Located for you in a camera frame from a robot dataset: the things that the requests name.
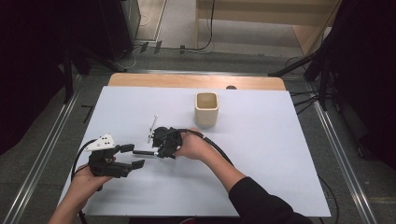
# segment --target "white table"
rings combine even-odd
[[[287,91],[104,87],[81,145],[111,133],[116,144],[150,149],[149,127],[188,128],[193,123],[193,97],[199,91],[219,94],[219,119],[203,133],[217,143],[235,167],[268,192],[308,217],[330,211],[319,184],[300,123]],[[88,161],[82,153],[78,164]],[[131,162],[142,156],[117,155]],[[62,197],[69,186],[65,183]],[[198,161],[146,157],[145,166],[104,185],[84,208],[93,216],[233,217],[237,213],[223,186]]]

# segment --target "black sleeve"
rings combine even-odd
[[[250,177],[236,183],[229,197],[241,217],[241,223],[312,223],[309,218],[293,212],[285,201],[270,195]]]

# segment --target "gray floor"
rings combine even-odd
[[[168,0],[169,5],[172,3],[175,3],[175,0]],[[171,36],[168,35],[169,37],[164,38],[166,35],[164,32],[159,35],[159,37],[163,37],[163,43],[166,40],[166,43],[171,47],[178,47],[182,43],[181,41],[176,41],[172,44],[168,42]],[[154,49],[148,49],[141,53],[138,49],[134,52],[134,55],[129,55],[119,64],[129,67],[128,72],[132,73],[161,70],[184,71],[186,73],[221,72],[231,73],[231,75],[265,76],[267,73],[278,71],[287,64],[298,60],[298,58],[290,60],[291,57],[300,56],[294,51],[297,48],[295,38],[286,32],[284,40],[286,42],[282,46],[290,46],[290,50],[265,48],[261,49],[263,53],[260,54],[235,53],[233,52],[233,47],[230,49],[230,46],[234,45],[224,47],[224,50],[221,50],[222,52],[207,54],[191,52],[181,54],[179,51],[166,49],[162,49],[156,54]],[[274,43],[274,40],[268,39],[268,43]],[[84,120],[87,116],[89,117],[89,108],[85,106],[95,106],[101,89],[114,73],[95,61],[91,61],[91,63],[92,72],[89,76],[83,77],[82,88],[73,110],[57,139],[33,194],[21,214],[19,223],[46,223],[57,205],[64,182],[81,144],[82,136],[88,126],[88,121],[84,122]],[[299,68],[293,71],[295,75],[288,74],[283,76],[288,91],[307,91],[307,85],[301,76],[303,72],[304,69]],[[299,102],[308,97],[308,95],[299,95],[292,97],[292,99],[294,102]],[[53,123],[64,106],[63,99],[64,91],[61,90],[53,97],[24,138],[14,148],[0,156],[0,176],[2,176],[0,180],[0,220],[5,220],[17,196],[16,193],[26,176],[29,175]],[[395,223],[396,172],[382,161],[367,161],[360,158],[356,150],[356,143],[342,116],[334,110],[331,101],[327,102],[327,105],[332,125],[338,133],[347,157],[371,203],[378,222],[384,224]],[[303,105],[298,106],[296,110],[300,110],[303,107]],[[331,193],[332,190],[338,202],[338,223],[362,223],[360,213],[353,201],[337,159],[334,157],[331,144],[318,118],[315,107],[308,107],[299,115],[299,120],[318,174],[331,188],[329,189],[326,185],[322,185],[332,212],[332,217],[323,218],[323,222],[334,223],[337,214],[335,200]],[[87,219],[89,223],[128,223],[129,221],[128,217],[87,217]],[[314,223],[322,223],[317,217],[312,218],[312,220]]]

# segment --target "hand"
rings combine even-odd
[[[196,128],[191,128],[192,131],[199,132]],[[185,156],[191,160],[202,161],[204,155],[215,151],[204,139],[193,133],[181,133],[183,145],[176,151],[175,156]]]
[[[94,176],[87,165],[78,167],[69,190],[56,208],[49,223],[74,223],[76,214],[85,206],[88,199],[99,187],[112,178],[112,176]]]
[[[82,165],[78,167],[69,190],[64,197],[72,198],[80,206],[80,209],[82,209],[88,199],[112,178],[112,176],[94,176],[89,166]]]

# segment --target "black cable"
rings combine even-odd
[[[309,93],[317,93],[317,91],[290,91],[290,96],[302,95],[302,94],[309,94]]]
[[[71,174],[71,176],[70,176],[70,177],[71,177],[70,180],[73,180],[73,178],[74,178],[74,176],[75,176],[75,174],[76,174],[77,162],[78,162],[79,156],[81,155],[82,151],[84,150],[85,147],[87,147],[90,143],[92,143],[92,142],[94,142],[94,141],[96,141],[96,140],[91,140],[91,141],[87,142],[86,144],[84,144],[84,146],[82,146],[82,148],[79,149],[79,151],[78,151],[78,153],[77,153],[77,156],[76,156],[76,158],[75,158],[75,161],[74,161],[74,163],[73,163],[73,169],[72,169],[72,174]]]
[[[306,107],[304,107],[303,109],[299,110],[297,112],[297,115],[303,113],[309,106],[311,106],[315,101],[311,101],[311,103],[309,103],[309,105],[307,105]]]
[[[303,101],[294,103],[294,106],[302,105],[302,104],[305,104],[305,103],[307,103],[307,102],[309,102],[309,101],[311,101],[311,100],[317,100],[317,99],[318,99],[318,97],[315,95],[315,96],[310,97],[310,98],[307,99],[307,100],[303,100]]]
[[[323,179],[320,175],[318,175],[318,177],[319,177],[319,179],[323,182],[323,184],[326,185],[326,187],[327,187],[327,188],[329,189],[329,191],[330,191],[330,194],[331,194],[332,197],[334,198],[335,211],[336,211],[334,224],[337,224],[337,223],[338,223],[338,219],[339,219],[339,217],[340,217],[340,208],[338,207],[337,199],[335,198],[335,195],[334,195],[334,193],[332,192],[332,189],[331,189],[330,186],[326,183],[326,181],[324,181],[324,179]]]
[[[196,131],[193,131],[190,129],[175,129],[171,132],[166,133],[165,135],[167,135],[169,133],[173,133],[173,132],[193,133],[193,134],[197,135],[198,137],[200,137],[204,141],[206,141],[210,146],[212,146],[227,162],[229,162],[233,166],[233,163],[228,158],[228,156],[224,153],[224,151],[218,145],[216,145],[212,140],[210,140],[208,137],[204,136],[202,133],[199,133],[199,132],[196,132]]]
[[[73,178],[75,177],[75,175],[76,175],[77,172],[79,172],[80,170],[82,170],[82,169],[84,169],[85,167],[88,166],[88,165],[86,165],[86,166],[84,166],[84,167],[82,167],[81,169],[78,169],[78,170],[76,171],[76,166],[77,166],[77,162],[78,162],[79,156],[81,155],[81,153],[82,153],[82,151],[84,150],[84,148],[87,147],[87,145],[89,145],[90,143],[92,143],[92,142],[94,142],[94,141],[96,141],[96,140],[91,140],[91,141],[87,142],[86,144],[84,144],[84,146],[82,146],[82,148],[79,149],[79,151],[78,151],[78,153],[77,153],[77,156],[76,156],[76,158],[75,158],[75,161],[74,161],[74,163],[73,163],[72,174],[70,175],[70,182],[73,181]],[[87,219],[85,219],[85,214],[82,212],[82,210],[80,210],[80,211],[78,212],[78,216],[79,216],[79,219],[81,220],[81,223],[82,223],[82,224],[88,224],[88,223],[87,223]]]
[[[295,57],[289,58],[289,59],[286,61],[286,63],[285,63],[285,67],[288,67],[288,63],[289,63],[290,60],[296,59],[296,58],[303,58],[303,57],[295,56]],[[292,73],[292,72],[290,72],[290,73],[291,73],[292,75],[303,75],[303,74],[296,74],[296,73]]]

